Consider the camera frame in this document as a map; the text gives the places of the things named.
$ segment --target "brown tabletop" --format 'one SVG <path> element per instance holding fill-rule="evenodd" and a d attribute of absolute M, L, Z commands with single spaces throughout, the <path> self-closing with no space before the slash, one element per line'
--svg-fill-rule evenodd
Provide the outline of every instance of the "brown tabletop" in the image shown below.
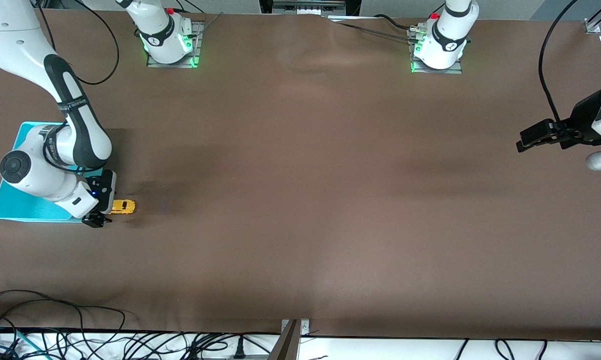
<path fill-rule="evenodd" d="M 79 76 L 110 71 L 92 14 L 47 13 Z M 102 229 L 0 220 L 0 290 L 129 310 L 128 329 L 309 318 L 319 335 L 601 338 L 594 148 L 515 147 L 551 116 L 537 74 L 549 23 L 478 21 L 463 75 L 433 75 L 410 72 L 405 43 L 312 15 L 224 14 L 199 68 L 145 68 L 127 14 L 102 16 L 120 66 L 84 87 L 136 213 Z M 598 36 L 561 23 L 545 69 L 568 116 L 601 88 Z M 23 121 L 62 120 L 49 94 L 0 70 L 0 161 Z M 12 317 L 78 326 L 58 306 Z"/>

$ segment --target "black cable connector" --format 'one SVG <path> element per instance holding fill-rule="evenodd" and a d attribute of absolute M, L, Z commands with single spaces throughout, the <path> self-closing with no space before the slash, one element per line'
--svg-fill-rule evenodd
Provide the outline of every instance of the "black cable connector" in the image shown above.
<path fill-rule="evenodd" d="M 236 353 L 234 359 L 245 359 L 245 351 L 243 350 L 243 335 L 238 338 L 238 344 L 236 345 Z"/>

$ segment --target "blue bin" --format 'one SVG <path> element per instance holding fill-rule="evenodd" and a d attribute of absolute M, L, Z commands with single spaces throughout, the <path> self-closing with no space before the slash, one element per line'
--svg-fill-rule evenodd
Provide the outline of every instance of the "blue bin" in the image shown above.
<path fill-rule="evenodd" d="M 12 149 L 18 148 L 25 141 L 27 133 L 38 125 L 60 125 L 60 123 L 37 121 L 22 123 Z M 102 169 L 99 169 L 86 173 L 85 176 L 101 173 Z M 55 203 L 24 193 L 6 183 L 5 180 L 0 181 L 0 219 L 26 223 L 81 223 L 81 219 L 73 217 Z"/>

